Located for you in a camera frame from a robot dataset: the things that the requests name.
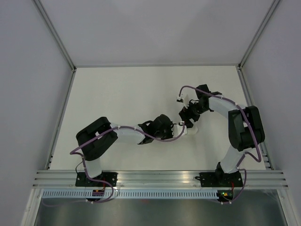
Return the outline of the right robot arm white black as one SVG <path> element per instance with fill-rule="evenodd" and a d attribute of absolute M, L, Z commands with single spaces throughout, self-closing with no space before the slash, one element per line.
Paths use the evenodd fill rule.
<path fill-rule="evenodd" d="M 211 111 L 219 113 L 228 121 L 230 147 L 224 158 L 217 163 L 213 173 L 200 173 L 203 186 L 229 187 L 231 183 L 242 187 L 240 165 L 249 155 L 257 163 L 262 161 L 259 144 L 265 140 L 261 116 L 256 106 L 242 106 L 223 96 L 220 92 L 211 92 L 206 84 L 193 88 L 197 99 L 189 99 L 179 93 L 177 101 L 183 104 L 179 116 L 187 129 L 192 129 L 201 114 Z"/>

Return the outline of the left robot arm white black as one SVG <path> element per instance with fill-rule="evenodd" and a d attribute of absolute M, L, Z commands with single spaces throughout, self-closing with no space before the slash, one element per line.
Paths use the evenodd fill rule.
<path fill-rule="evenodd" d="M 101 117 L 86 126 L 76 135 L 87 170 L 86 181 L 91 186 L 102 183 L 101 156 L 116 142 L 146 145 L 156 138 L 159 140 L 172 139 L 174 124 L 164 114 L 153 121 L 146 121 L 134 126 L 133 129 L 113 129 L 118 125 L 111 123 L 107 117 Z"/>

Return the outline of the white cloth napkin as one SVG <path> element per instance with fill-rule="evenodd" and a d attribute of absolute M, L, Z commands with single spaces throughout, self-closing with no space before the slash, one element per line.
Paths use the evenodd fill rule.
<path fill-rule="evenodd" d="M 188 135 L 195 135 L 197 132 L 198 132 L 198 128 L 197 127 L 187 128 L 187 134 Z"/>

